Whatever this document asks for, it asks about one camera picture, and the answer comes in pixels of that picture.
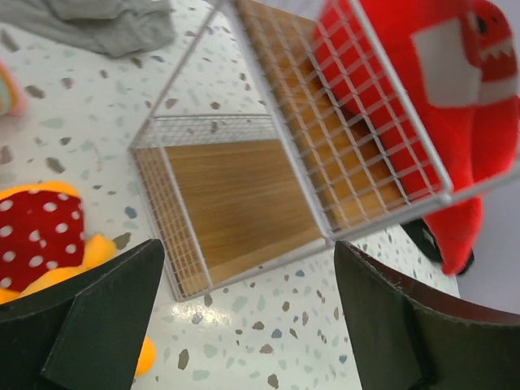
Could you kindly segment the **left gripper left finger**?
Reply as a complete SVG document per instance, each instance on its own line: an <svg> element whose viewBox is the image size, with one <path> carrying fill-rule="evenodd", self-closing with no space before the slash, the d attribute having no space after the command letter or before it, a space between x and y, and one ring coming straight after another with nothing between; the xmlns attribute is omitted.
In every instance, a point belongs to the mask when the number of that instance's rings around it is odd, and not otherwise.
<svg viewBox="0 0 520 390"><path fill-rule="evenodd" d="M3 389L129 389L163 271L158 239L1 306Z"/></svg>

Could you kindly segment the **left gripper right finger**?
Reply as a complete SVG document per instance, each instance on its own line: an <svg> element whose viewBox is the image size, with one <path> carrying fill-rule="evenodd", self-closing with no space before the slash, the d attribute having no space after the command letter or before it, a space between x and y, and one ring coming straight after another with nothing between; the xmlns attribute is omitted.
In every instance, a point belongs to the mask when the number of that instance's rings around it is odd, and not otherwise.
<svg viewBox="0 0 520 390"><path fill-rule="evenodd" d="M336 282L364 389L519 387L519 317L454 297L336 242Z"/></svg>

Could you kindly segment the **red shark plush front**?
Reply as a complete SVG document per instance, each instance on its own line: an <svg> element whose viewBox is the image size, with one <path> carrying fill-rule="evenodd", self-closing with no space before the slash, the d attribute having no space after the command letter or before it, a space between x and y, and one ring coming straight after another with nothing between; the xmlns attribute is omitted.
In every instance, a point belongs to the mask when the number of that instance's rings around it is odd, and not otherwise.
<svg viewBox="0 0 520 390"><path fill-rule="evenodd" d="M518 141L518 69L508 20L489 1L327 1L314 56L336 104L379 135L411 200L508 171Z"/></svg>

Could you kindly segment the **yellow plush near left arm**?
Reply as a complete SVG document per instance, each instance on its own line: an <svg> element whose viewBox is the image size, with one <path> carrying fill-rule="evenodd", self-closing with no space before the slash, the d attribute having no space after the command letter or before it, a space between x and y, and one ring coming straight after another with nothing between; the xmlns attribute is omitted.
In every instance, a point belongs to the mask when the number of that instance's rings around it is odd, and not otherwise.
<svg viewBox="0 0 520 390"><path fill-rule="evenodd" d="M45 182L2 191L1 306L120 254L105 236L85 235L84 208L72 186ZM146 374L155 358L155 346L145 334L134 379Z"/></svg>

